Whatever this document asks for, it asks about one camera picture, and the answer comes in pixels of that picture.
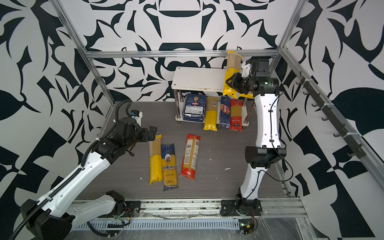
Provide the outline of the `red yellow spaghetti bag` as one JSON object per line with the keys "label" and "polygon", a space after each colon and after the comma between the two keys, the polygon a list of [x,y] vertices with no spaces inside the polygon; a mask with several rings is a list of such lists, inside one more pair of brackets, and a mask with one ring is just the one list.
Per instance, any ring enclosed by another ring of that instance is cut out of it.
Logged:
{"label": "red yellow spaghetti bag", "polygon": [[231,99],[231,131],[242,131],[242,106],[243,102],[241,100]]}

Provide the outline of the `yellow pastatime bag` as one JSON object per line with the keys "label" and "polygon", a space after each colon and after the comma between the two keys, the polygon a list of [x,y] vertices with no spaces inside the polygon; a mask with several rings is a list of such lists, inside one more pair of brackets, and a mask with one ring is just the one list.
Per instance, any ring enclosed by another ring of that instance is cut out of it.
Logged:
{"label": "yellow pastatime bag", "polygon": [[[232,76],[237,73],[240,73],[242,77],[242,60],[243,57],[238,53],[228,51],[225,81],[230,80]],[[251,92],[249,92],[248,94],[241,94],[240,92],[237,92],[233,87],[230,87],[227,83],[224,83],[223,95],[234,99],[238,99],[240,97],[254,99],[253,94]]]}
{"label": "yellow pastatime bag", "polygon": [[150,185],[163,180],[161,144],[162,135],[157,135],[154,141],[149,142]]}

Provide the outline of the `blue Barilla spaghetti bag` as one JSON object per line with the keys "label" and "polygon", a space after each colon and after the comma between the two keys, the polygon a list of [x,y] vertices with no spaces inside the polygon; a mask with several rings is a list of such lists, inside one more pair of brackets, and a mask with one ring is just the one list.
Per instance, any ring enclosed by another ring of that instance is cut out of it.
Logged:
{"label": "blue Barilla spaghetti bag", "polygon": [[220,119],[221,128],[229,129],[231,126],[231,99],[227,96],[220,98]]}

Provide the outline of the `blue label spaghetti bag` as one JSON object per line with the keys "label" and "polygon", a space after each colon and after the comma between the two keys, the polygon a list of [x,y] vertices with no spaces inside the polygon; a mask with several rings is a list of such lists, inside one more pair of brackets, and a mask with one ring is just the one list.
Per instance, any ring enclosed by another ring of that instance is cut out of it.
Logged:
{"label": "blue label spaghetti bag", "polygon": [[170,145],[162,144],[161,154],[162,154],[164,191],[177,189],[178,178],[177,178],[177,166],[176,166],[174,144],[170,144]]}

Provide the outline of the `red label spaghetti bag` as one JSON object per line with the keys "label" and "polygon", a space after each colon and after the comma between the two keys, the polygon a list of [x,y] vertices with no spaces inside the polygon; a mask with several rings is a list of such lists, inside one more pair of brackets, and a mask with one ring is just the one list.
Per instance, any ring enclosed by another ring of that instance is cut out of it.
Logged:
{"label": "red label spaghetti bag", "polygon": [[183,158],[181,176],[184,176],[193,181],[195,180],[200,140],[200,136],[188,134],[185,147],[185,154]]}

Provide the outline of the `blue Barilla pasta box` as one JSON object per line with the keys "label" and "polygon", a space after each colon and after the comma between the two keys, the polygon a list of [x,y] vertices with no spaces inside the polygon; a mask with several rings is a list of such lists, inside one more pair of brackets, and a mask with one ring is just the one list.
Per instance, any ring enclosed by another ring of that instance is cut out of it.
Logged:
{"label": "blue Barilla pasta box", "polygon": [[203,123],[207,107],[207,96],[187,94],[183,108],[183,120]]}

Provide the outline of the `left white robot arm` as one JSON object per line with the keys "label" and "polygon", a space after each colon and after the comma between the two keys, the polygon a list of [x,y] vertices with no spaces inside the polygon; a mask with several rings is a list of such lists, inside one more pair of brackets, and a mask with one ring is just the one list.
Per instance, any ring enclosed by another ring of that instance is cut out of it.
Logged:
{"label": "left white robot arm", "polygon": [[71,208],[71,204],[119,157],[126,153],[133,156],[132,150],[138,143],[155,140],[157,128],[142,128],[143,113],[130,111],[132,103],[128,99],[116,106],[112,128],[88,147],[81,163],[68,176],[38,200],[27,200],[21,206],[23,221],[10,235],[11,240],[16,239],[23,228],[39,240],[63,240],[76,227],[123,209],[125,199],[115,191],[79,207]]}

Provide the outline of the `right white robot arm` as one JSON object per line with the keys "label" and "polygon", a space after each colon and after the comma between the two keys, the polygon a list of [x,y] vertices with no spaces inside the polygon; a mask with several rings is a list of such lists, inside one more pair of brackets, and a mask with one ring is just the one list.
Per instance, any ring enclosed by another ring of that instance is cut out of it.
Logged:
{"label": "right white robot arm", "polygon": [[267,59],[253,60],[243,66],[226,83],[241,94],[251,93],[257,112],[257,139],[254,146],[247,146],[245,159],[248,164],[243,184],[235,200],[222,200],[222,216],[260,216],[262,207],[259,189],[268,169],[284,160],[287,150],[282,147],[278,131],[279,81],[269,73]]}

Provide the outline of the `white two-tier shelf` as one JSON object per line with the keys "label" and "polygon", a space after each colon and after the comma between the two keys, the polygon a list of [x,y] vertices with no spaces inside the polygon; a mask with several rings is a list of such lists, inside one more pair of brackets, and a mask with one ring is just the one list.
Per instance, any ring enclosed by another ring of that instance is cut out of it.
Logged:
{"label": "white two-tier shelf", "polygon": [[[183,108],[187,94],[199,94],[207,97],[219,98],[217,129],[220,119],[220,98],[223,96],[226,70],[211,68],[187,68],[178,67],[172,82],[172,89],[175,94],[177,108],[176,120],[183,120]],[[248,125],[248,112],[246,107],[242,106],[243,126]]]}

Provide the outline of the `small circuit board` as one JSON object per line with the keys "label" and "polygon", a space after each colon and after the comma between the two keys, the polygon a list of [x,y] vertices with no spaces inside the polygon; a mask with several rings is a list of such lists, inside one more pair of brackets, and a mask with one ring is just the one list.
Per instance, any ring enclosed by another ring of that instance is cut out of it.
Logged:
{"label": "small circuit board", "polygon": [[239,230],[243,235],[249,235],[255,230],[255,219],[240,219],[239,220]]}

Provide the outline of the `wall hook rack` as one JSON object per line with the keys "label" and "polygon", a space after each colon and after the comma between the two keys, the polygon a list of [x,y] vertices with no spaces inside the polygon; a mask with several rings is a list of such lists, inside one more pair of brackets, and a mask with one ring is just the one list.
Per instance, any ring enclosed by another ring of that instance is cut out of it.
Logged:
{"label": "wall hook rack", "polygon": [[360,135],[357,131],[353,130],[352,127],[347,123],[347,120],[337,109],[336,105],[324,94],[324,92],[318,87],[313,79],[306,79],[302,72],[300,72],[300,81],[298,85],[303,85],[306,89],[304,95],[309,95],[315,101],[312,105],[314,108],[320,109],[325,117],[323,121],[329,121],[336,129],[337,133],[333,134],[335,138],[343,138],[346,144],[350,147],[351,153],[347,153],[348,156],[361,159],[367,155],[364,150],[362,141],[358,139]]}

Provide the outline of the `aluminium frame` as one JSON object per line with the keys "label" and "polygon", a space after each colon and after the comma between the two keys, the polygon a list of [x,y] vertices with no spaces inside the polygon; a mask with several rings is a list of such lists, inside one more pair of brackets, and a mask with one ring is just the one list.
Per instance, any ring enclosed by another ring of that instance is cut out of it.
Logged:
{"label": "aluminium frame", "polygon": [[[306,79],[312,79],[310,74],[298,63],[290,50],[287,49],[288,37],[293,32],[295,25],[299,22],[300,14],[303,12],[307,1],[298,1],[295,6],[292,17],[289,21],[288,27],[283,35],[283,40],[276,50],[239,50],[238,53],[244,57],[258,56],[258,57],[270,57],[273,58],[273,62],[270,64],[270,71],[276,68],[276,65],[280,59],[284,59],[288,66],[292,68],[295,75],[300,79],[300,72]],[[115,103],[111,93],[109,92],[104,80],[97,71],[95,65],[92,63],[92,59],[106,59],[106,58],[191,58],[191,57],[225,57],[227,55],[226,50],[176,50],[176,51],[110,51],[110,52],[90,52],[87,51],[80,39],[79,34],[76,32],[74,24],[71,22],[68,14],[65,11],[64,6],[60,1],[51,1],[53,9],[58,14],[61,23],[64,25],[70,37],[72,38],[75,46],[80,52],[86,66],[91,71],[93,77],[102,89],[102,92],[106,94],[110,104]],[[379,155],[375,153],[374,149],[369,146],[362,135],[358,136],[358,139],[362,141],[364,150],[367,155],[361,158],[362,164],[366,167],[373,179],[377,182],[380,188],[384,187],[384,162],[380,159]]]}

